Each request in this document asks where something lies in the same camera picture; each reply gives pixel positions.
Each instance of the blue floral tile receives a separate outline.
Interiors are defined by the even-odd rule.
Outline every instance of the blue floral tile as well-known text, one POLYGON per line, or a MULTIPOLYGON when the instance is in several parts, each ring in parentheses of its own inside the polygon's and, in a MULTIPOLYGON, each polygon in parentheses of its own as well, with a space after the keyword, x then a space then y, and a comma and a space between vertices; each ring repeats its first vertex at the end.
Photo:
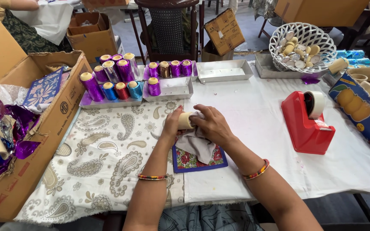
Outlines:
POLYGON ((60 68, 41 79, 33 81, 23 104, 27 107, 36 107, 39 104, 51 103, 59 92, 62 72, 63 68, 60 68))

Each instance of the mango picture on box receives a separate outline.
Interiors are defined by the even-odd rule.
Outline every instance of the mango picture on box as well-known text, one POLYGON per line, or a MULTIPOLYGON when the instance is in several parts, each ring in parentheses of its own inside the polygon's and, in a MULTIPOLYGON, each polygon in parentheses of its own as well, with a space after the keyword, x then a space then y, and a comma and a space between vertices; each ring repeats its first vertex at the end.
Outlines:
POLYGON ((346 85, 338 85, 332 90, 339 91, 336 101, 344 112, 352 117, 354 121, 362 121, 370 116, 370 105, 349 89, 346 85))

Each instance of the woman's right hand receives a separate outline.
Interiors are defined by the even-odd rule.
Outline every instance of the woman's right hand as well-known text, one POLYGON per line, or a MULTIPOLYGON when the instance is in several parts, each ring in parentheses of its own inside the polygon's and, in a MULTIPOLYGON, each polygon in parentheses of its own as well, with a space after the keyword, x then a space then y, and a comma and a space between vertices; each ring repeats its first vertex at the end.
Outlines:
POLYGON ((221 147, 227 146, 236 139, 225 117, 216 108, 198 104, 194 109, 200 110, 205 119, 191 116, 189 120, 202 129, 207 139, 221 147))

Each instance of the woman's hand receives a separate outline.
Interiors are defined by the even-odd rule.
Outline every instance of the woman's hand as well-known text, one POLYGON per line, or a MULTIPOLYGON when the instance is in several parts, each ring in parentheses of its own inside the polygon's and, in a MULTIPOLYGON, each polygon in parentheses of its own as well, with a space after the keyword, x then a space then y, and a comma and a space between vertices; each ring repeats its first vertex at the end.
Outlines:
POLYGON ((216 108, 198 104, 194 109, 200 110, 205 119, 191 116, 189 120, 202 129, 207 139, 222 147, 235 140, 236 137, 231 132, 225 117, 216 108))
POLYGON ((167 139, 169 144, 173 146, 175 144, 175 136, 180 135, 181 132, 178 131, 178 120, 179 115, 183 113, 183 106, 179 105, 173 113, 167 115, 165 120, 164 129, 162 130, 161 137, 159 139, 167 139))

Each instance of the mg logo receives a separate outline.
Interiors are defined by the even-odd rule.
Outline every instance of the mg logo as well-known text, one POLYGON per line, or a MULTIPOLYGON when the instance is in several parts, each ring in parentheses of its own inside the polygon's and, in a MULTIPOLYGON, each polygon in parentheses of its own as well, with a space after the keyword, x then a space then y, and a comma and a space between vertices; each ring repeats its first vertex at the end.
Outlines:
POLYGON ((62 102, 60 110, 62 114, 66 114, 68 112, 68 104, 66 102, 62 102))

